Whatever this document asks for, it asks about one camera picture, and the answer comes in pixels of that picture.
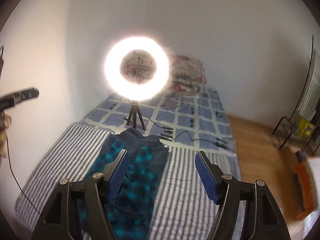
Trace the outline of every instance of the ring light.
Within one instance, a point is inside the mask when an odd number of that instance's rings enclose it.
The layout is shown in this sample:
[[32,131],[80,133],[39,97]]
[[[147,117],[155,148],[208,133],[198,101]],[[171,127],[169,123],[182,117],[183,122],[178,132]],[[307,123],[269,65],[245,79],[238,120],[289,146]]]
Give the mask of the ring light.
[[[132,50],[145,50],[156,62],[156,73],[145,84],[134,84],[124,79],[120,73],[121,61]],[[169,75],[169,62],[162,48],[152,39],[131,37],[118,42],[109,52],[104,71],[111,87],[130,100],[145,100],[153,97],[165,85]]]

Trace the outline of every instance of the tripod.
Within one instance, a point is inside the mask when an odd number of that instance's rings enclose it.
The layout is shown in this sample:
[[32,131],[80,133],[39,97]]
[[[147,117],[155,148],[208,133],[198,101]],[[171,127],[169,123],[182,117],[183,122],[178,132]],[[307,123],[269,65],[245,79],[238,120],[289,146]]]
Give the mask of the tripod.
[[140,122],[142,124],[142,128],[145,131],[146,127],[144,126],[144,122],[143,122],[143,119],[142,119],[142,115],[141,115],[141,111],[140,111],[140,108],[139,108],[139,105],[138,105],[138,101],[130,100],[130,103],[131,103],[132,106],[131,106],[131,110],[130,110],[126,125],[129,125],[131,117],[132,117],[133,128],[136,129],[137,128],[137,113],[138,113]]

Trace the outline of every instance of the white wall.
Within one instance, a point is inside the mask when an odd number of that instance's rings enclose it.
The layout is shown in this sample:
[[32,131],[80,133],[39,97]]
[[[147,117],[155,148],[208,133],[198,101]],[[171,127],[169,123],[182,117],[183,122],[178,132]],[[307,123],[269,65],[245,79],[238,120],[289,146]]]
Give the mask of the white wall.
[[[84,44],[92,50],[98,47],[85,37],[77,40],[79,44],[68,40],[70,1],[22,0],[0,33],[0,44],[4,45],[1,94],[30,86],[40,91],[38,99],[6,111],[12,116],[8,129],[12,169],[22,187],[63,131],[110,95],[103,86],[105,79],[97,82],[90,74],[102,65],[86,61],[90,71],[77,68],[83,66],[79,48]],[[74,93],[80,88],[85,93]],[[17,230],[13,208],[19,193],[6,158],[0,167],[0,209],[18,234],[21,231]]]
[[236,116],[274,126],[291,114],[320,28],[301,0],[150,0],[148,26],[202,60],[208,85]]
[[[35,86],[40,97],[7,111],[13,170],[23,186],[71,124],[110,93],[112,44],[147,35],[202,60],[229,113],[274,125],[290,114],[320,28],[301,0],[23,0],[0,33],[1,94]],[[0,208],[13,225],[19,193],[5,159]]]

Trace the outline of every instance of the wooden floor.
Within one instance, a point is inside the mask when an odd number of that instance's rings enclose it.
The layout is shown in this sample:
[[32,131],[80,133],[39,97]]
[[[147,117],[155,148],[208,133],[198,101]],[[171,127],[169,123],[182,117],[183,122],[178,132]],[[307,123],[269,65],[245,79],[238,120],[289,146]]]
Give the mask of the wooden floor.
[[296,220],[298,201],[291,170],[271,140],[271,129],[228,116],[236,140],[242,180],[262,179],[273,194],[292,240],[302,239],[303,221]]

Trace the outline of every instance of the black device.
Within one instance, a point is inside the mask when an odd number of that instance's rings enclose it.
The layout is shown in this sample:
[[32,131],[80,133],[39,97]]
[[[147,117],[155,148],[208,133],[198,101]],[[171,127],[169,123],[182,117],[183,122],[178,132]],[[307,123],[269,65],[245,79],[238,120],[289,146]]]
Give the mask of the black device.
[[[125,152],[122,150],[115,162],[107,164],[102,173],[95,173],[86,180],[70,182],[62,179],[46,202],[31,240],[82,240],[77,199],[85,200],[92,240],[115,240],[103,205],[108,203],[110,192],[117,191],[111,189],[112,177],[118,171]],[[238,181],[211,164],[203,151],[197,155],[196,166],[197,158],[203,165],[197,170],[207,194],[210,195],[207,190],[210,184],[214,188],[214,202],[220,205],[207,240],[231,240],[241,200],[247,201],[241,240],[290,240],[279,207],[262,180],[253,184]],[[212,182],[208,184],[208,180],[203,180],[201,170],[213,178]]]
[[[4,60],[2,58],[4,47],[0,47],[0,77],[2,73],[2,68],[4,65]],[[39,90],[36,88],[28,88],[22,91],[11,92],[7,95],[0,97],[0,112],[3,112],[5,109],[15,107],[16,104],[21,103],[29,99],[37,98],[39,96]]]

